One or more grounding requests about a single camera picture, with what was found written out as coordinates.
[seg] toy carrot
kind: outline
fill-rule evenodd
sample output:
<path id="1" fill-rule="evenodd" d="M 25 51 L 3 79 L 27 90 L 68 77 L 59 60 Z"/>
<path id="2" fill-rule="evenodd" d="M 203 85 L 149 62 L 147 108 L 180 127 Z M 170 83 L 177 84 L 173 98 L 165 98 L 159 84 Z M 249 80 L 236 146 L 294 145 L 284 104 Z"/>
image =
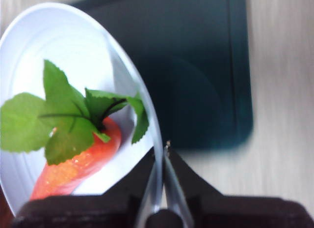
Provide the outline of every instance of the toy carrot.
<path id="1" fill-rule="evenodd" d="M 82 181 L 98 172 L 116 153 L 121 142 L 119 126 L 109 117 L 104 119 L 103 133 L 110 137 L 104 143 L 94 135 L 94 144 L 79 155 L 58 165 L 45 164 L 36 181 L 30 200 L 51 195 L 70 194 Z"/>
<path id="2" fill-rule="evenodd" d="M 121 132 L 110 114 L 126 105 L 134 109 L 137 121 L 132 143 L 138 142 L 148 128 L 138 96 L 85 89 L 83 97 L 47 60 L 44 88 L 46 100 L 21 93 L 1 107 L 1 149 L 30 152 L 45 147 L 47 163 L 31 200 L 70 194 L 112 158 L 120 146 Z"/>

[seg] dark tray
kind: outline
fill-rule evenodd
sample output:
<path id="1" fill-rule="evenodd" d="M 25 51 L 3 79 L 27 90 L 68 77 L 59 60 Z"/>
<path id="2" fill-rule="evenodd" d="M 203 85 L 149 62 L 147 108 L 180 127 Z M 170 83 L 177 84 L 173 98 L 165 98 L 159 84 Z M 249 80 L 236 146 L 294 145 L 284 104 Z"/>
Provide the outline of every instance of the dark tray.
<path id="1" fill-rule="evenodd" d="M 163 140 L 234 148 L 252 131 L 245 0 L 83 0 L 139 70 Z"/>

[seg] green leaf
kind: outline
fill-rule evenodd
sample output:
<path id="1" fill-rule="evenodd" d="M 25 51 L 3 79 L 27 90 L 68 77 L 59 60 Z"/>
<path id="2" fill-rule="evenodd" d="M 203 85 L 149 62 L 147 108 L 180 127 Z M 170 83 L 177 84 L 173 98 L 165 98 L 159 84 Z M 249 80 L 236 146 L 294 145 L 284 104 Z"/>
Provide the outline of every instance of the green leaf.
<path id="1" fill-rule="evenodd" d="M 98 136 L 99 139 L 101 139 L 105 143 L 110 140 L 110 137 L 105 133 L 95 132 L 95 134 Z"/>
<path id="2" fill-rule="evenodd" d="M 64 72 L 48 60 L 44 66 L 44 88 L 45 114 L 69 113 L 90 117 L 83 95 L 68 83 Z"/>
<path id="3" fill-rule="evenodd" d="M 86 105 L 94 125 L 101 129 L 102 121 L 110 114 L 127 105 L 125 96 L 101 90 L 85 89 Z"/>
<path id="4" fill-rule="evenodd" d="M 93 132 L 97 129 L 89 120 L 63 117 L 45 148 L 48 165 L 59 164 L 88 149 L 94 142 Z"/>
<path id="5" fill-rule="evenodd" d="M 91 113 L 92 121 L 96 126 L 100 125 L 103 118 L 115 111 L 122 109 L 127 105 L 127 103 L 129 103 L 137 115 L 132 143 L 138 142 L 143 137 L 143 135 L 145 135 L 149 123 L 139 94 L 137 94 L 135 97 L 129 97 L 101 90 L 85 89 L 85 92 L 86 104 Z"/>
<path id="6" fill-rule="evenodd" d="M 137 116 L 136 127 L 132 138 L 132 143 L 136 143 L 145 135 L 148 129 L 148 118 L 143 102 L 140 98 L 137 96 L 134 98 L 127 97 L 127 101 L 132 106 Z"/>
<path id="7" fill-rule="evenodd" d="M 45 101 L 29 93 L 21 93 L 1 107 L 1 149 L 30 152 L 44 147 L 53 124 L 39 119 Z"/>
<path id="8" fill-rule="evenodd" d="M 54 121 L 56 132 L 46 145 L 48 164 L 59 164 L 89 148 L 93 133 L 107 142 L 110 137 L 100 133 L 93 125 L 85 99 L 67 80 L 64 72 L 45 60 L 45 108 L 39 115 Z"/>

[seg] table surface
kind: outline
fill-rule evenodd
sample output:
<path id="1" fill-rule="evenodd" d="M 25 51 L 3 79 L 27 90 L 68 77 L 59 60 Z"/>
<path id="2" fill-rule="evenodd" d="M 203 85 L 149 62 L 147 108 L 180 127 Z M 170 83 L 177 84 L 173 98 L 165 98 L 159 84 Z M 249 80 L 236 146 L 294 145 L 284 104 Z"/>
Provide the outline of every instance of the table surface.
<path id="1" fill-rule="evenodd" d="M 76 0 L 1 0 L 1 34 L 45 1 Z M 253 132 L 236 151 L 182 156 L 224 194 L 295 200 L 314 217 L 314 0 L 246 3 Z"/>

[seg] white plastic bowl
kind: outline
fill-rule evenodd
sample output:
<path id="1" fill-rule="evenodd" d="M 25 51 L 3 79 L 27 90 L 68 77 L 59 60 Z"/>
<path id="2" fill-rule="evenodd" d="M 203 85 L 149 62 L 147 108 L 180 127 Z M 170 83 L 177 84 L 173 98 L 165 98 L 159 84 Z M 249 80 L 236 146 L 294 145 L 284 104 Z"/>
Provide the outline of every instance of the white plastic bowl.
<path id="1" fill-rule="evenodd" d="M 85 87 L 127 95 L 139 91 L 149 116 L 149 131 L 134 145 L 133 112 L 124 109 L 112 116 L 122 129 L 123 144 L 115 157 L 73 194 L 102 194 L 154 146 L 160 178 L 157 191 L 161 196 L 162 143 L 156 113 L 138 71 L 120 45 L 93 18 L 69 5 L 43 3 L 27 9 L 12 22 L 0 41 L 1 105 L 20 92 L 45 97 L 45 58 L 60 67 L 69 83 L 83 94 Z M 29 154 L 1 151 L 1 186 L 14 214 L 29 199 L 45 163 L 43 155 L 43 149 Z M 159 203 L 158 195 L 155 205 Z"/>

